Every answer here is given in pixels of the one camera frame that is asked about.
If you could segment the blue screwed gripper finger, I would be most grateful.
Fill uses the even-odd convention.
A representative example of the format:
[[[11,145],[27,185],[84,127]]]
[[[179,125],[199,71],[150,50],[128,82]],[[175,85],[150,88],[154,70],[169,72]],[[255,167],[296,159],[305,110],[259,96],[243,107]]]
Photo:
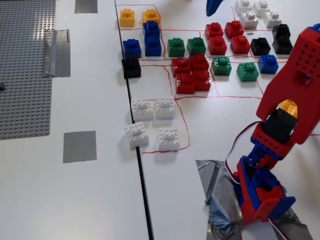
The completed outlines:
[[[206,1],[206,16],[210,17],[212,16],[217,9],[219,8],[219,6],[221,5],[221,3],[224,0],[207,0]]]

